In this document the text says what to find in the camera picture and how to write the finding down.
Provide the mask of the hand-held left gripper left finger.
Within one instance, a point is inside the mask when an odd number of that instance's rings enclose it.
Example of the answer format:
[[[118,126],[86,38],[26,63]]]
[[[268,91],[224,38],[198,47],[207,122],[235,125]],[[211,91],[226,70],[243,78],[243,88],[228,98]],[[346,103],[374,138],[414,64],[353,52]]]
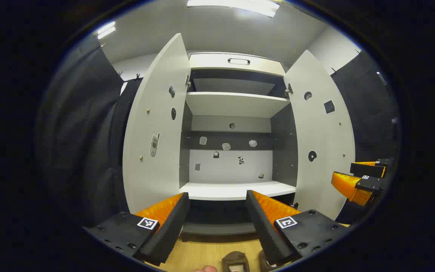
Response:
[[[85,230],[121,255],[159,266],[173,251],[189,209],[188,193],[178,193],[136,214],[118,212]]]

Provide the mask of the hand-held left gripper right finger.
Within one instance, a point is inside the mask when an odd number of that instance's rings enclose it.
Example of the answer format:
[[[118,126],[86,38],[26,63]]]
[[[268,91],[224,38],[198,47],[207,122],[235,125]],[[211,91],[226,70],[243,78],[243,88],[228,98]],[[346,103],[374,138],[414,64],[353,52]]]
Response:
[[[317,210],[301,212],[254,190],[246,192],[245,206],[266,260],[278,266],[315,255],[350,231]]]

